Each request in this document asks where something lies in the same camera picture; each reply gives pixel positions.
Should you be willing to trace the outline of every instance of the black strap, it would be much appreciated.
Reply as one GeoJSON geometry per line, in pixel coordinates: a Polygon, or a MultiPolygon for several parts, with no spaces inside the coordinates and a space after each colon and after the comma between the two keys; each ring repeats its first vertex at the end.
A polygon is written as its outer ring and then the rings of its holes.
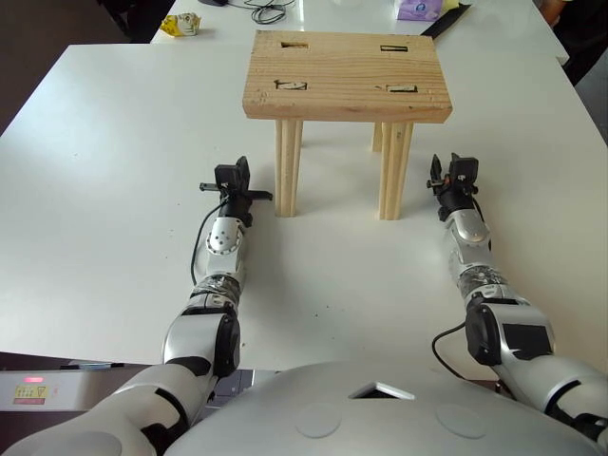
{"type": "Polygon", "coordinates": [[[162,456],[188,430],[188,416],[180,401],[173,394],[160,388],[154,391],[154,393],[171,404],[180,415],[178,422],[170,428],[165,427],[161,423],[153,423],[142,429],[142,434],[145,435],[152,447],[154,447],[156,454],[162,456]]]}
{"type": "Polygon", "coordinates": [[[433,40],[449,29],[460,16],[468,10],[470,5],[458,4],[458,8],[451,9],[446,14],[437,19],[432,26],[421,33],[422,36],[430,36],[433,40]]]}

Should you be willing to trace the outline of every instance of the stool leg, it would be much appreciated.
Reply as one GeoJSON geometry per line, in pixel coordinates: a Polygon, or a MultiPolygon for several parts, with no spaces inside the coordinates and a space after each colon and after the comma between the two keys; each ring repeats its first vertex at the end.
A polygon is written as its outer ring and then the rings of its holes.
{"type": "Polygon", "coordinates": [[[293,217],[302,122],[278,120],[275,122],[275,129],[275,213],[279,217],[293,217]]]}
{"type": "Polygon", "coordinates": [[[294,173],[292,183],[292,194],[290,197],[290,214],[295,215],[295,195],[297,193],[297,178],[299,176],[300,168],[300,150],[302,148],[302,128],[304,123],[302,121],[295,121],[295,140],[294,140],[294,173]]]}
{"type": "Polygon", "coordinates": [[[397,220],[401,210],[413,123],[383,123],[381,220],[397,220]]]}
{"type": "Polygon", "coordinates": [[[373,140],[371,140],[371,151],[382,151],[382,123],[376,122],[373,125],[373,140]]]}

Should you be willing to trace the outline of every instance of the wooden stool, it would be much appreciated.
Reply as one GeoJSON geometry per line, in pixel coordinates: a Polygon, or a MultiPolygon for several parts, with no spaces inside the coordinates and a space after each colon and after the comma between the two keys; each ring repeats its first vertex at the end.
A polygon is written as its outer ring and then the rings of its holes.
{"type": "Polygon", "coordinates": [[[414,123],[452,106],[426,36],[258,31],[243,108],[276,123],[275,210],[295,215],[303,121],[373,122],[382,151],[380,219],[399,218],[414,123]]]}

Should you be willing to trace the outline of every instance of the person's arm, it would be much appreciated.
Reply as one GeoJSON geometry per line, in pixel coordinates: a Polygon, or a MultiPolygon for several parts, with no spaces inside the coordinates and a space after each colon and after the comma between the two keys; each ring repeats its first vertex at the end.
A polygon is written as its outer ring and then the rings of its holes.
{"type": "Polygon", "coordinates": [[[549,26],[556,23],[566,3],[564,0],[542,0],[541,14],[549,26]]]}

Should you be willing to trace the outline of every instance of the white robot shell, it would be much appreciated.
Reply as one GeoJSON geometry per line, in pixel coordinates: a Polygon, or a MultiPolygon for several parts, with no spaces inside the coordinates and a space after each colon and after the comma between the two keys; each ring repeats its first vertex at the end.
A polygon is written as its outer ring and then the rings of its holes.
{"type": "Polygon", "coordinates": [[[491,390],[407,363],[361,362],[279,373],[191,428],[166,454],[602,453],[570,427],[491,390]]]}

